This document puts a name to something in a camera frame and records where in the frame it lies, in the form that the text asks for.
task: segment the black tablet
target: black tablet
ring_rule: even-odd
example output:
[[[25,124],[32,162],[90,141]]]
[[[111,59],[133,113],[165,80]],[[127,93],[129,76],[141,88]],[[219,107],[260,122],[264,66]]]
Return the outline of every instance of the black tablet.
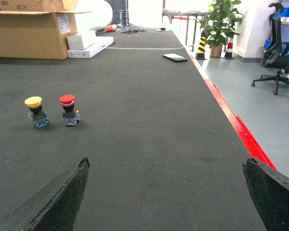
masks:
[[[177,54],[165,54],[163,55],[164,58],[166,59],[169,59],[171,61],[174,61],[176,63],[181,63],[181,62],[187,62],[188,59],[182,57],[182,56],[179,56]]]

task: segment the plant pot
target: plant pot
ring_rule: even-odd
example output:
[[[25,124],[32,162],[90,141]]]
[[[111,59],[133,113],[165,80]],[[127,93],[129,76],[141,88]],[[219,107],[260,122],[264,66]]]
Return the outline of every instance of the plant pot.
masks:
[[[222,55],[223,43],[220,43],[217,47],[211,47],[210,57],[220,58]]]

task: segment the black office chair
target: black office chair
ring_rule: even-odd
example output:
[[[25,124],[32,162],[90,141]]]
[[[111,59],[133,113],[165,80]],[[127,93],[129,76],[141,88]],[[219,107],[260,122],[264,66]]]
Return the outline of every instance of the black office chair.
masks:
[[[251,86],[255,87],[255,82],[274,80],[276,82],[276,89],[274,95],[278,95],[278,82],[284,82],[289,85],[289,78],[281,77],[282,74],[289,74],[289,56],[286,55],[289,51],[289,42],[282,42],[281,40],[281,20],[280,17],[275,17],[283,11],[283,6],[280,3],[271,3],[269,7],[275,6],[276,11],[270,15],[270,24],[272,28],[272,42],[264,52],[262,65],[270,68],[278,68],[275,76],[261,75],[261,78],[253,80]]]

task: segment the green leaves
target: green leaves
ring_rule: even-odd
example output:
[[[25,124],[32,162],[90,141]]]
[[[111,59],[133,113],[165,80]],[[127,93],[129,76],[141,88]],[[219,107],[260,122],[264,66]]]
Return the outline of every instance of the green leaves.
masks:
[[[235,30],[235,23],[242,22],[242,15],[235,5],[240,0],[213,0],[209,5],[209,15],[206,17],[208,24],[200,21],[200,28],[205,29],[207,44],[210,47],[218,46],[221,42],[227,44],[233,35],[239,35]]]

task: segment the cardboard box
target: cardboard box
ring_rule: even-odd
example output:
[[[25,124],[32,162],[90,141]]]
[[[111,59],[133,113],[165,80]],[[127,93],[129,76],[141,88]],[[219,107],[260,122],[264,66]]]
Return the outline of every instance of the cardboard box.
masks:
[[[2,11],[60,12],[75,9],[77,0],[0,0]]]
[[[96,31],[87,30],[67,36],[67,43],[70,50],[83,50],[94,44],[95,39]]]
[[[89,59],[114,43],[113,37],[96,37],[95,43],[84,50],[68,50],[69,58]]]
[[[0,57],[65,59],[74,13],[0,11]]]

